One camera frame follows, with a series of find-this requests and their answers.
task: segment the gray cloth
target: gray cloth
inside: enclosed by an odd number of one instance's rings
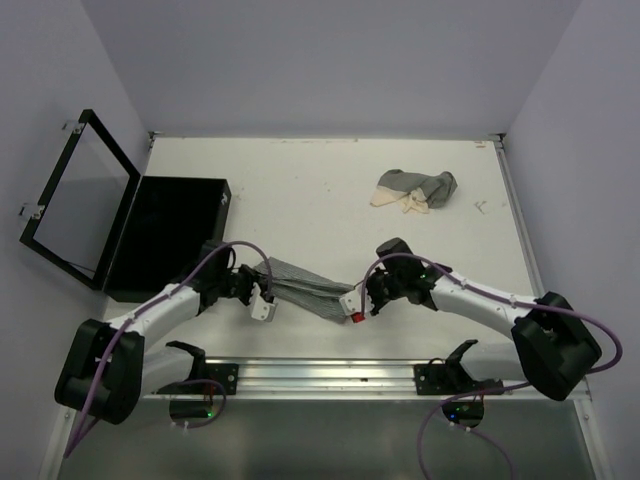
[[[290,263],[270,257],[273,294],[328,320],[344,321],[346,316],[338,299],[353,290],[353,285],[338,283]],[[267,273],[264,262],[254,269]]]
[[[389,170],[378,181],[379,187],[394,192],[410,194],[420,189],[429,208],[441,208],[456,191],[458,184],[451,172],[442,172],[435,177],[422,173],[409,173],[402,170]]]

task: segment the open box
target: open box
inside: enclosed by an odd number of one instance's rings
[[[20,241],[93,290],[143,302],[221,241],[224,179],[142,176],[84,110]]]

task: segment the box lid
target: box lid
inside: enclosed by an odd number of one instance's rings
[[[93,110],[84,110],[20,241],[94,290],[107,274],[140,173]]]

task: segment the gray wall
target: gray wall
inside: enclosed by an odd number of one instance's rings
[[[66,119],[93,107],[144,168],[145,130],[78,0],[0,2],[0,477],[33,479],[57,407],[53,389],[76,327],[104,296],[18,243]]]
[[[173,134],[506,131],[580,0],[83,0]]]
[[[547,288],[604,319],[626,349],[591,379],[617,478],[640,467],[639,23],[637,0],[584,0],[507,137]]]

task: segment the purple cable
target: purple cable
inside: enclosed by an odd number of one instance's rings
[[[113,335],[113,338],[107,345],[107,348],[105,349],[102,355],[102,358],[100,358],[100,362],[98,363],[98,368],[96,369],[96,373],[93,376],[93,380],[91,381],[91,386],[89,387],[89,392],[87,393],[87,398],[85,399],[84,405],[82,406],[82,411],[80,412],[80,419],[78,420],[78,426],[74,429],[74,431],[71,433],[71,436],[69,437],[69,441],[67,442],[67,448],[65,448],[63,458],[68,458],[69,455],[71,455],[73,450],[78,446],[78,444],[84,438],[84,436],[97,423],[97,420],[94,420],[92,424],[87,428],[87,430],[83,432],[84,423],[87,420],[87,415],[89,414],[89,410],[91,409],[91,404],[93,403],[93,399],[96,396],[96,390],[98,389],[98,384],[100,383],[100,379],[104,374],[104,369],[107,366],[109,356],[113,352],[113,349],[118,343],[118,340],[120,340],[120,337],[122,337],[122,335],[124,334],[125,330],[129,328],[129,326],[135,320],[137,320],[140,317],[140,315],[147,312],[148,310],[155,307],[156,305],[164,302],[171,295],[174,295],[181,288],[187,285],[193,279],[193,277],[195,277],[196,274],[202,269],[202,267],[204,267],[205,264],[209,260],[211,260],[211,258],[213,258],[214,255],[234,245],[242,245],[245,247],[252,248],[256,252],[258,252],[258,254],[262,257],[267,268],[267,294],[271,295],[271,290],[273,288],[273,273],[271,271],[271,265],[269,264],[269,259],[267,258],[267,255],[262,251],[262,249],[260,249],[260,247],[258,247],[257,245],[254,245],[253,243],[245,242],[243,240],[235,240],[233,242],[223,243],[222,245],[214,248],[211,252],[207,254],[206,257],[202,259],[202,261],[196,266],[196,268],[194,268],[193,271],[176,288],[174,288],[169,294],[156,297],[148,301],[147,303],[143,304],[142,306],[140,306],[136,311],[133,312],[133,318],[128,318],[122,324],[122,326],[118,329],[118,331]]]
[[[363,314],[364,314],[365,305],[366,305],[366,295],[367,295],[366,285],[367,285],[367,280],[369,279],[369,276],[373,272],[373,269],[378,264],[383,262],[384,260],[387,260],[389,258],[398,258],[398,257],[414,258],[414,259],[420,260],[421,262],[426,263],[430,267],[432,267],[435,270],[437,270],[438,272],[440,272],[443,276],[445,276],[446,278],[451,280],[454,284],[456,284],[458,286],[463,286],[462,285],[462,280],[458,279],[455,275],[452,275],[447,270],[442,268],[440,265],[438,265],[435,262],[432,262],[431,260],[429,260],[427,258],[420,257],[419,255],[414,255],[412,253],[391,253],[389,255],[385,255],[384,257],[378,258],[375,262],[373,262],[371,264],[371,266],[367,269],[367,272],[365,273],[364,278],[362,279],[362,284],[365,285],[365,288],[362,289],[362,296],[361,296],[361,312]],[[473,292],[473,293],[475,293],[477,295],[480,295],[482,297],[488,298],[490,300],[494,300],[496,302],[503,303],[503,304],[506,304],[506,305],[512,305],[512,301],[511,301],[510,298],[501,297],[500,295],[496,295],[495,293],[487,292],[486,290],[483,290],[483,289],[481,289],[479,287],[476,287],[475,285],[471,285],[469,283],[466,283],[463,286],[463,288],[465,288],[465,289],[469,290],[470,292]],[[613,368],[615,365],[617,365],[620,362],[620,360],[622,359],[622,353],[623,353],[622,342],[620,342],[620,339],[618,338],[618,336],[609,327],[607,327],[602,322],[600,322],[599,320],[596,320],[595,318],[593,318],[593,317],[591,317],[589,315],[585,315],[583,313],[579,313],[579,312],[576,312],[574,310],[569,310],[569,309],[566,309],[566,308],[552,307],[552,306],[548,306],[548,305],[538,305],[537,303],[515,301],[515,302],[513,302],[513,305],[516,306],[516,307],[529,308],[529,309],[532,309],[532,310],[539,310],[539,311],[543,311],[543,312],[559,313],[559,314],[569,315],[571,317],[583,320],[583,321],[593,325],[594,327],[597,327],[602,332],[604,332],[611,339],[613,344],[615,345],[616,352],[615,352],[615,354],[614,354],[614,356],[613,356],[613,358],[611,360],[609,360],[607,363],[605,363],[603,365],[600,365],[598,367],[592,368],[591,370],[589,370],[587,372],[588,374],[604,372],[605,370],[609,370],[610,368]],[[433,410],[431,410],[427,414],[427,416],[422,421],[422,424],[420,425],[420,429],[418,431],[418,442],[417,442],[418,443],[418,463],[420,464],[420,470],[422,470],[422,474],[424,475],[424,478],[429,480],[432,477],[431,477],[431,475],[429,474],[429,472],[427,470],[427,467],[426,467],[426,465],[424,463],[424,459],[422,458],[422,437],[424,436],[424,431],[427,428],[427,424],[429,423],[429,420],[431,420],[431,418],[435,415],[435,413],[440,408],[442,408],[447,403],[454,402],[454,401],[456,401],[456,400],[458,400],[460,398],[465,398],[465,397],[469,397],[469,396],[476,396],[476,395],[491,395],[491,394],[510,392],[510,391],[518,390],[520,388],[525,388],[525,387],[528,387],[528,386],[530,386],[530,383],[525,382],[525,383],[520,383],[520,384],[517,384],[517,385],[510,386],[510,387],[501,387],[501,388],[480,390],[480,391],[471,392],[471,393],[464,393],[464,394],[454,395],[454,396],[449,397],[449,398],[447,398],[445,400],[442,400],[438,404],[437,407],[435,407]],[[507,460],[507,463],[509,464],[509,471],[511,472],[511,478],[514,479],[515,478],[515,468],[513,466],[512,460],[509,457],[509,455],[507,454],[507,452],[495,440],[491,439],[486,434],[481,433],[481,432],[477,432],[477,431],[473,431],[473,430],[472,430],[472,432],[474,434],[480,436],[484,440],[488,441],[492,445],[494,445],[500,451],[500,453],[502,453],[502,455]]]
[[[220,393],[222,394],[222,403],[220,404],[220,409],[218,410],[218,413],[216,413],[213,417],[208,418],[202,422],[198,422],[198,423],[194,423],[192,424],[188,424],[187,425],[187,429],[192,429],[192,428],[201,428],[201,427],[206,427],[207,425],[210,425],[211,423],[215,422],[218,417],[222,414],[222,411],[224,410],[225,405],[227,404],[227,392],[224,389],[224,387],[222,386],[221,383],[216,382],[215,380],[211,380],[209,378],[199,378],[196,380],[186,380],[184,382],[180,382],[180,383],[176,383],[175,385],[198,385],[198,384],[207,384],[207,385],[212,385],[214,387],[216,387],[218,390],[220,390]],[[181,427],[184,427],[185,424],[177,424]]]

